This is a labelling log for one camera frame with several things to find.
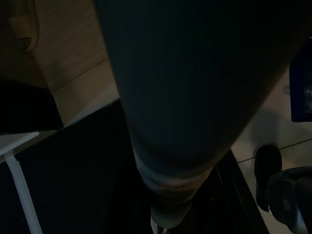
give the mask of floor tile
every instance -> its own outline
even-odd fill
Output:
[[[312,166],[312,140],[282,149],[280,152],[282,154],[283,170],[299,166]],[[241,162],[238,165],[255,198],[254,159]],[[260,208],[259,210],[270,234],[291,234],[287,226],[276,221],[273,215],[262,211]]]
[[[293,123],[289,95],[289,72],[267,97],[260,110],[232,146],[237,161],[251,158],[264,144],[283,148],[312,138],[312,123]]]

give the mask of foot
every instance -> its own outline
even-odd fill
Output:
[[[279,150],[271,145],[260,147],[255,155],[254,175],[257,182],[256,201],[258,206],[269,212],[267,186],[271,176],[282,171],[282,156]]]

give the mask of tiled floor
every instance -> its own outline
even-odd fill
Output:
[[[291,122],[289,74],[285,72],[262,108],[232,147],[238,165],[255,198],[254,152],[264,144],[275,144],[282,154],[283,169],[312,166],[312,123]],[[291,234],[287,226],[262,211],[270,234]]]

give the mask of black shoe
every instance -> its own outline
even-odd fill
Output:
[[[280,171],[282,171],[282,156],[279,150],[271,145],[260,147],[254,161],[254,175],[257,181],[256,201],[266,212],[269,212],[269,203],[266,199],[269,179]]]

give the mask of dark pants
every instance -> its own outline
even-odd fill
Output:
[[[96,0],[158,225],[180,223],[287,68],[312,29],[309,4]]]

